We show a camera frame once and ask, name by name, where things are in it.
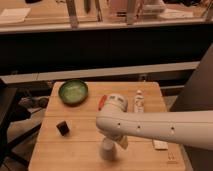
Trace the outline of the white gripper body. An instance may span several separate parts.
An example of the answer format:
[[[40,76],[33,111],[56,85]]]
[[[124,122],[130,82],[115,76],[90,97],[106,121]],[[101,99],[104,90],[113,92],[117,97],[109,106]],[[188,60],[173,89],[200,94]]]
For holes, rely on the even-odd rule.
[[[106,138],[116,142],[123,149],[128,147],[128,138],[125,135],[106,135]]]

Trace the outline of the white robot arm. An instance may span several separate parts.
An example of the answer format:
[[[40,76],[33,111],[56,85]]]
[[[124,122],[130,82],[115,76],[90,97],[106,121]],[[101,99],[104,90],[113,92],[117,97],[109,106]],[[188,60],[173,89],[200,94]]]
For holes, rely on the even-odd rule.
[[[213,150],[213,111],[127,112],[128,101],[120,94],[109,94],[96,126],[116,141],[122,136],[155,139]]]

